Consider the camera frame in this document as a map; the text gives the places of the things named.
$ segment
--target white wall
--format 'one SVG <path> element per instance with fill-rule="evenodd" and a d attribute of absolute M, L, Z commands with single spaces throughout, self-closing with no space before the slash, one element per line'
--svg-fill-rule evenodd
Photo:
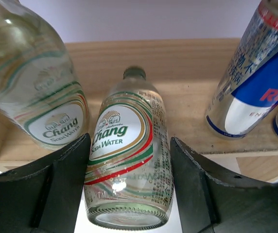
<path fill-rule="evenodd" d="M 65 42 L 241 37 L 260 0 L 20 0 Z"/>

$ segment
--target wooden shelf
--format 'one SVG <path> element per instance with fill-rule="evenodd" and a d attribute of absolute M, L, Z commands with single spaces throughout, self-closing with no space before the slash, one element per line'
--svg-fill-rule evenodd
<path fill-rule="evenodd" d="M 239 39 L 120 41 L 67 44 L 87 95 L 95 126 L 108 90 L 122 80 L 125 68 L 142 66 L 164 98 L 170 136 L 177 136 L 209 158 L 278 156 L 271 128 L 273 111 L 248 136 L 226 141 L 204 123 L 204 113 Z M 0 149 L 0 163 L 20 166 L 50 151 L 11 128 Z"/>

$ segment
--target chang soda water bottle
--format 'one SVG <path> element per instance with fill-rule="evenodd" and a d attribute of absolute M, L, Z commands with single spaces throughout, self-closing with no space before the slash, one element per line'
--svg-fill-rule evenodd
<path fill-rule="evenodd" d="M 0 109 L 48 149 L 87 131 L 87 102 L 62 40 L 16 0 L 0 0 Z"/>
<path fill-rule="evenodd" d="M 103 101 L 85 178 L 88 219 L 122 230 L 164 225 L 173 175 L 162 97 L 129 67 Z"/>

